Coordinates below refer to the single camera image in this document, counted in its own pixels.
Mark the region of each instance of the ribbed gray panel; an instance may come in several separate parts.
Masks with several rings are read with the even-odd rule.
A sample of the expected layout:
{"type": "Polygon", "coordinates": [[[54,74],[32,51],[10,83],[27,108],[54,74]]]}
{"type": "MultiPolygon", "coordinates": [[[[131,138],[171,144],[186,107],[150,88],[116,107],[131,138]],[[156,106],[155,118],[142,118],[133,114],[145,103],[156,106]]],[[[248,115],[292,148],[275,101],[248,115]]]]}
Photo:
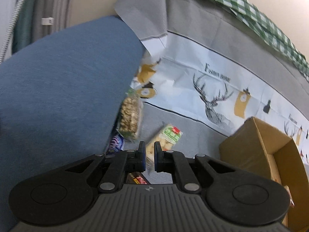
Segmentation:
{"type": "Polygon", "coordinates": [[[114,194],[102,194],[83,217],[55,227],[35,227],[20,222],[11,232],[287,232],[281,224],[244,228],[216,217],[198,195],[176,185],[124,185],[114,194]]]}

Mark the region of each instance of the deer illustration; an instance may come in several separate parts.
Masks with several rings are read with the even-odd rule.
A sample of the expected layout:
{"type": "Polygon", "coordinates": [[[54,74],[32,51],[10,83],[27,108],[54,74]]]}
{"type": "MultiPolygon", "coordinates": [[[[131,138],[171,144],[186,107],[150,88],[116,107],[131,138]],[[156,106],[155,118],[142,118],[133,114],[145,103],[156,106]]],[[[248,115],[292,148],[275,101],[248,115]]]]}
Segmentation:
{"type": "Polygon", "coordinates": [[[210,120],[212,123],[216,124],[217,126],[223,128],[226,131],[231,131],[232,130],[232,127],[230,127],[230,125],[232,124],[231,121],[225,118],[225,116],[223,116],[222,114],[216,113],[214,107],[218,105],[219,101],[226,101],[230,96],[232,96],[234,91],[232,91],[228,95],[227,85],[224,83],[225,84],[224,95],[221,95],[221,92],[219,90],[218,96],[214,97],[212,101],[208,101],[204,92],[205,83],[201,87],[199,87],[200,79],[203,76],[205,75],[198,77],[197,80],[195,81],[195,74],[194,74],[193,85],[194,89],[200,94],[200,99],[203,100],[203,102],[205,103],[205,112],[208,120],[210,120]]]}
{"type": "Polygon", "coordinates": [[[296,134],[296,127],[294,127],[294,131],[291,132],[291,135],[289,135],[289,128],[288,128],[288,123],[284,122],[284,132],[286,135],[290,136],[291,138],[294,137],[294,135],[296,134]]]}

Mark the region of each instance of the snack package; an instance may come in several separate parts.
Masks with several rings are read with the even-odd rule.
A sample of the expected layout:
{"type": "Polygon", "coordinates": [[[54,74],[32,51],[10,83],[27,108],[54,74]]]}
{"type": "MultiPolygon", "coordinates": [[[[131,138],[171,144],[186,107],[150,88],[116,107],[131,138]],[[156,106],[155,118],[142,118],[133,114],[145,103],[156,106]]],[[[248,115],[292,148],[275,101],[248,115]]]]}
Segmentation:
{"type": "Polygon", "coordinates": [[[146,160],[148,168],[154,165],[154,143],[160,142],[163,151],[171,150],[178,142],[182,132],[175,126],[167,124],[146,146],[146,160]]]}
{"type": "Polygon", "coordinates": [[[130,89],[120,108],[117,131],[127,140],[138,138],[142,122],[143,103],[135,90],[130,89]]]}
{"type": "Polygon", "coordinates": [[[109,147],[107,148],[106,155],[115,154],[119,151],[122,151],[124,145],[124,138],[119,133],[116,133],[109,142],[109,147]]]}
{"type": "Polygon", "coordinates": [[[292,195],[291,195],[291,192],[289,190],[289,187],[288,186],[284,186],[285,190],[288,192],[289,196],[290,196],[290,207],[294,208],[294,201],[292,199],[292,195]]]}
{"type": "Polygon", "coordinates": [[[127,184],[145,184],[148,185],[150,182],[140,172],[128,173],[127,184]]]}

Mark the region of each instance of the chocolate bar wrapper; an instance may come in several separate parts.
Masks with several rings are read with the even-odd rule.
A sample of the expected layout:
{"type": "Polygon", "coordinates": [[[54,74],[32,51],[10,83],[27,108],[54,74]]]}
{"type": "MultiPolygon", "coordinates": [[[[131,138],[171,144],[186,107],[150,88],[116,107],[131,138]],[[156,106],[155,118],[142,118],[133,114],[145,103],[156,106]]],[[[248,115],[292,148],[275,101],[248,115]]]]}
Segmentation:
{"type": "Polygon", "coordinates": [[[149,185],[150,182],[140,172],[128,173],[127,184],[144,184],[149,185]]]}
{"type": "Polygon", "coordinates": [[[115,133],[115,135],[111,138],[109,142],[109,147],[107,149],[106,155],[111,155],[122,151],[124,149],[124,145],[124,138],[119,133],[115,133]]]}

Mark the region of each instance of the box flap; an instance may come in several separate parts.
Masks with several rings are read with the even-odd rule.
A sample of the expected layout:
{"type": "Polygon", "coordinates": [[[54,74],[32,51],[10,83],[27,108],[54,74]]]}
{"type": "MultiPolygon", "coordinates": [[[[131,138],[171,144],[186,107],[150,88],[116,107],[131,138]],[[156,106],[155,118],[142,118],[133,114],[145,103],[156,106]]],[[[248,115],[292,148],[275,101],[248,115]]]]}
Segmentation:
{"type": "Polygon", "coordinates": [[[288,212],[289,228],[299,231],[309,225],[309,182],[295,142],[291,139],[274,154],[283,186],[288,186],[295,204],[288,212]]]}
{"type": "Polygon", "coordinates": [[[266,152],[268,154],[274,154],[292,139],[291,137],[287,136],[285,133],[265,123],[264,121],[258,118],[253,118],[253,119],[259,130],[259,133],[261,134],[266,152]]]}
{"type": "Polygon", "coordinates": [[[253,118],[219,146],[221,160],[271,179],[267,153],[253,118]]]}

